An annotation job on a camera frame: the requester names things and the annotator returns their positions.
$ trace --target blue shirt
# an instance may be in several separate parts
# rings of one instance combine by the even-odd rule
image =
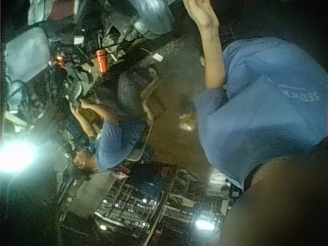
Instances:
[[[276,38],[239,40],[223,52],[227,83],[196,100],[206,156],[243,189],[271,158],[304,152],[327,136],[327,73]]]
[[[145,129],[143,123],[122,117],[119,125],[105,121],[102,136],[95,143],[100,170],[113,168],[127,159]]]

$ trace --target bright light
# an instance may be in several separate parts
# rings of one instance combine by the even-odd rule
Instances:
[[[206,220],[196,221],[196,227],[199,230],[208,230],[208,231],[212,231],[215,229],[215,225]]]
[[[26,168],[35,158],[35,150],[25,141],[4,144],[0,150],[0,171],[14,173]]]

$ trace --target man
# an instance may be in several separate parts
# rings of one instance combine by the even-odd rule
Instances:
[[[327,73],[276,38],[239,40],[222,52],[210,0],[184,0],[202,40],[206,90],[196,100],[211,164],[244,189],[327,136]]]
[[[140,139],[144,124],[136,118],[118,114],[109,106],[90,104],[81,100],[83,109],[96,112],[102,119],[102,136],[93,143],[94,151],[79,151],[76,153],[74,163],[87,174],[96,170],[107,170],[119,165],[132,152]],[[91,124],[80,114],[79,109],[71,107],[71,111],[82,126],[86,135],[93,139],[96,132]]]

